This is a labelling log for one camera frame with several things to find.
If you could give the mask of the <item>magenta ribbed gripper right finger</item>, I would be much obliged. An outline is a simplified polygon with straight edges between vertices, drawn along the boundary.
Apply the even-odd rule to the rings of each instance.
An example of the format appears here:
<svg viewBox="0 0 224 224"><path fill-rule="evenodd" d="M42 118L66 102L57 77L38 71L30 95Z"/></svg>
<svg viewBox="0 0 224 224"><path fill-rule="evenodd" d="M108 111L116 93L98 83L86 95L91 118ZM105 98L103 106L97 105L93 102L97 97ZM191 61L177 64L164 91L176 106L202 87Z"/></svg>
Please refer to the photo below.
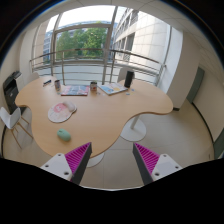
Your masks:
<svg viewBox="0 0 224 224"><path fill-rule="evenodd" d="M145 185L182 169L168 154L158 154L138 143L133 144L133 155Z"/></svg>

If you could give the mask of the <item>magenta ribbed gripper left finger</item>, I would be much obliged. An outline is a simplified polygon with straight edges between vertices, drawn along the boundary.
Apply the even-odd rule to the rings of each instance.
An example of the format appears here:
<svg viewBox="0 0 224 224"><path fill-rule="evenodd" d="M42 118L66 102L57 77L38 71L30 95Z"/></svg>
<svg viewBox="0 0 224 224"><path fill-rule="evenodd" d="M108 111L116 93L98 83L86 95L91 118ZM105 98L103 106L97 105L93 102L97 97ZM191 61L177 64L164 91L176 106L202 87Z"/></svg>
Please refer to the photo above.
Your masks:
<svg viewBox="0 0 224 224"><path fill-rule="evenodd" d="M57 153L41 169L79 185L92 153L91 143L86 143L63 154Z"/></svg>

